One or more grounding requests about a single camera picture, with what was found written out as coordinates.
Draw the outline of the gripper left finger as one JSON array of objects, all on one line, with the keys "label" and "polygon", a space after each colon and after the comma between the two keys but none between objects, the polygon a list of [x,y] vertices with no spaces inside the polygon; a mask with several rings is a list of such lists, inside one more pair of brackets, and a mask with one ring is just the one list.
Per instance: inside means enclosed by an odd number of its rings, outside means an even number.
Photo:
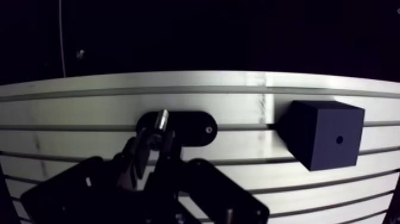
[{"label": "gripper left finger", "polygon": [[173,131],[142,129],[110,161],[94,156],[23,193],[35,223],[152,223],[152,196],[137,189],[152,150],[168,151]]}]

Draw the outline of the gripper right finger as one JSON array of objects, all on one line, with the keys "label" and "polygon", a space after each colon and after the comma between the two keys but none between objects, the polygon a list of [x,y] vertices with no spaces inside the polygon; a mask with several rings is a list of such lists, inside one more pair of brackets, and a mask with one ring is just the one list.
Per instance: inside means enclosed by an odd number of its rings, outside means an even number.
[{"label": "gripper right finger", "polygon": [[160,154],[146,183],[151,196],[147,223],[199,223],[179,202],[180,192],[187,193],[214,223],[267,223],[268,207],[209,161],[183,161],[182,142],[174,132],[156,132],[150,143]]}]

